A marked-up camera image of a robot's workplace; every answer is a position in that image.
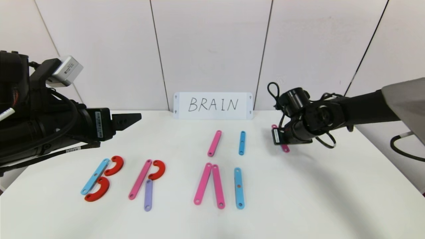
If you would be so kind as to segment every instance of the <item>red curved piece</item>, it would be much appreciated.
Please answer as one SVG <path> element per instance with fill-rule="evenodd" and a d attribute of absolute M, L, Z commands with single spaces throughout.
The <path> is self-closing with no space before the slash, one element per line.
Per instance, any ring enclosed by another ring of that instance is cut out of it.
<path fill-rule="evenodd" d="M 100 184 L 100 188 L 95 193 L 89 193 L 84 197 L 87 202 L 94 202 L 101 198 L 109 189 L 109 180 L 105 177 L 100 177 L 97 181 Z"/>
<path fill-rule="evenodd" d="M 118 173 L 124 165 L 124 160 L 120 156 L 113 156 L 111 160 L 116 164 L 113 168 L 105 170 L 105 176 L 111 176 Z"/>
<path fill-rule="evenodd" d="M 165 164 L 161 160 L 155 160 L 153 162 L 153 165 L 159 168 L 158 172 L 156 172 L 154 174 L 149 174 L 148 178 L 150 180 L 157 180 L 158 178 L 160 178 L 164 174 Z"/>

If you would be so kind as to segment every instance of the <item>white sign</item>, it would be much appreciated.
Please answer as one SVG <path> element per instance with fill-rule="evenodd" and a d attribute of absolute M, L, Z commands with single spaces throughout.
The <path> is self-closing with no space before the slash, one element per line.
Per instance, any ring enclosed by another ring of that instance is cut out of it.
<path fill-rule="evenodd" d="M 174 94 L 176 119 L 251 120 L 254 99 L 241 92 L 177 92 Z"/>

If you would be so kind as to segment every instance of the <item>white cable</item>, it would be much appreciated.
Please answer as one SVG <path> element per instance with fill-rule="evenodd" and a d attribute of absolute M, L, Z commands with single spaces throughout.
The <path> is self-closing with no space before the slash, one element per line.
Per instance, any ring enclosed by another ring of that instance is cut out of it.
<path fill-rule="evenodd" d="M 412 131 L 409 131 L 407 133 L 401 134 L 400 135 L 400 138 L 404 138 L 404 137 L 411 136 L 411 135 L 413 135 L 413 132 Z"/>
<path fill-rule="evenodd" d="M 7 117 L 13 115 L 15 113 L 15 110 L 12 108 L 7 109 L 5 112 L 0 114 L 0 121 L 6 119 Z"/>

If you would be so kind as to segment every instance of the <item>black cable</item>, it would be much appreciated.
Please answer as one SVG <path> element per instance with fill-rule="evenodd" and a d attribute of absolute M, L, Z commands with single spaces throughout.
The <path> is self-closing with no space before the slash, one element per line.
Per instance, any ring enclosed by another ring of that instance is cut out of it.
<path fill-rule="evenodd" d="M 275 85 L 275 86 L 276 86 L 276 88 L 277 88 L 277 90 L 278 90 L 278 95 L 274 95 L 274 94 L 272 93 L 272 91 L 270 90 L 270 86 L 271 86 L 271 85 Z M 282 113 L 283 113 L 282 118 L 281 118 L 281 120 L 280 120 L 280 122 L 279 122 L 279 125 L 278 125 L 278 128 L 281 128 L 281 127 L 282 127 L 282 124 L 283 124 L 283 119 L 285 118 L 285 111 L 283 110 L 283 106 L 281 106 L 281 105 L 279 104 L 279 95 L 280 95 L 279 85 L 278 85 L 276 82 L 270 82 L 270 83 L 267 85 L 267 91 L 268 91 L 268 92 L 269 92 L 269 94 L 273 97 L 273 99 L 275 99 L 275 101 L 276 101 L 275 109 L 276 109 L 276 110 L 280 110 L 280 111 L 282 111 Z"/>
<path fill-rule="evenodd" d="M 331 133 L 326 132 L 326 134 L 329 136 L 329 138 L 331 138 L 332 142 L 334 143 L 334 146 L 330 146 L 327 143 L 325 143 L 323 140 L 321 140 L 319 137 L 316 137 L 317 141 L 319 141 L 323 146 L 325 146 L 326 148 L 335 148 L 337 146 L 337 141 L 335 140 L 335 138 L 331 135 Z"/>
<path fill-rule="evenodd" d="M 408 158 L 411 158 L 411 159 L 414 159 L 414 160 L 418 160 L 418 161 L 421 161 L 421 162 L 425 162 L 425 159 L 424 158 L 421 158 L 421 157 L 418 157 L 418 156 L 414 156 L 414 155 L 411 155 L 411 154 L 408 154 L 408 153 L 406 153 L 406 152 L 403 152 L 403 151 L 401 151 L 401 150 L 399 150 L 395 145 L 394 145 L 394 142 L 396 142 L 397 140 L 399 140 L 399 139 L 401 139 L 402 137 L 400 136 L 400 135 L 397 135 L 397 136 L 394 136 L 391 140 L 390 140 L 390 147 L 391 147 L 391 149 L 392 150 L 394 150 L 395 152 L 397 152 L 397 153 L 399 153 L 399 154 L 401 154 L 401 155 L 403 155 L 403 156 L 405 156 L 405 157 L 408 157 Z"/>
<path fill-rule="evenodd" d="M 10 171 L 10 170 L 13 170 L 13 169 L 27 167 L 27 166 L 36 164 L 38 162 L 50 159 L 52 157 L 61 155 L 61 154 L 70 153 L 70 152 L 74 152 L 74 151 L 81 150 L 81 149 L 99 148 L 99 147 L 100 147 L 100 142 L 95 142 L 95 143 L 92 143 L 92 144 L 83 145 L 80 148 L 74 147 L 74 148 L 70 148 L 70 149 L 61 150 L 61 151 L 58 151 L 58 152 L 54 152 L 54 153 L 51 153 L 51 154 L 40 156 L 40 157 L 35 158 L 35 159 L 25 161 L 25 162 L 22 162 L 22 163 L 17 163 L 17 164 L 11 165 L 11 166 L 1 167 L 0 172 L 4 173 L 4 172 L 7 172 L 7 171 Z"/>
<path fill-rule="evenodd" d="M 37 70 L 37 68 L 40 66 L 40 64 L 38 64 L 35 61 L 31 61 L 31 62 L 28 62 L 28 66 L 30 66 L 30 67 L 34 68 L 35 70 Z"/>
<path fill-rule="evenodd" d="M 65 103 L 67 103 L 69 105 L 69 107 L 71 108 L 71 113 L 72 113 L 72 117 L 71 117 L 70 122 L 67 125 L 65 125 L 65 127 L 60 129 L 59 131 L 56 131 L 55 133 L 53 133 L 53 134 L 51 134 L 47 137 L 44 137 L 44 138 L 42 138 L 38 141 L 34 141 L 34 142 L 29 143 L 29 144 L 26 144 L 22 148 L 16 148 L 15 147 L 13 149 L 0 152 L 0 159 L 3 158 L 3 157 L 6 157 L 6 156 L 12 156 L 12 155 L 15 155 L 15 154 L 23 153 L 23 152 L 26 152 L 26 151 L 31 150 L 33 148 L 40 147 L 43 144 L 49 143 L 49 142 L 63 136 L 64 134 L 66 134 L 75 125 L 75 123 L 77 122 L 77 118 L 78 118 L 78 111 L 77 111 L 75 104 L 73 104 L 68 98 L 59 94 L 58 92 L 53 91 L 51 89 L 48 89 L 48 90 L 50 91 L 50 93 L 52 95 L 54 95 L 54 96 L 58 97 L 59 99 L 65 101 Z"/>

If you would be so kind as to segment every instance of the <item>pink stick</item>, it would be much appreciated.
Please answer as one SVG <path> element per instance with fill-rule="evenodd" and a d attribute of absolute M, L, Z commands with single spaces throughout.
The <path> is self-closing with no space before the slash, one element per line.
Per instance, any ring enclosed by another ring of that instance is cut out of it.
<path fill-rule="evenodd" d="M 212 140 L 210 150 L 208 150 L 208 156 L 212 157 L 214 156 L 215 149 L 217 148 L 218 142 L 220 141 L 221 137 L 221 130 L 217 130 L 217 133 L 214 136 L 214 139 Z"/>
<path fill-rule="evenodd" d="M 285 153 L 289 153 L 288 145 L 280 145 Z"/>
<path fill-rule="evenodd" d="M 199 182 L 198 190 L 196 191 L 195 198 L 193 199 L 195 205 L 200 205 L 202 202 L 202 198 L 204 197 L 205 193 L 205 188 L 207 187 L 208 179 L 210 178 L 211 166 L 212 165 L 210 163 L 207 163 L 205 165 L 201 181 Z"/>
<path fill-rule="evenodd" d="M 223 188 L 221 187 L 220 171 L 218 171 L 218 165 L 212 166 L 212 179 L 214 180 L 215 198 L 217 199 L 217 207 L 223 209 L 226 205 L 224 203 Z"/>
<path fill-rule="evenodd" d="M 139 174 L 139 177 L 137 178 L 136 182 L 134 183 L 133 188 L 130 191 L 130 194 L 128 195 L 128 198 L 130 200 L 133 200 L 136 198 L 137 193 L 139 192 L 140 187 L 142 186 L 143 180 L 146 177 L 147 171 L 149 171 L 149 167 L 152 164 L 152 160 L 148 159 L 146 163 L 144 164 L 142 171 Z"/>

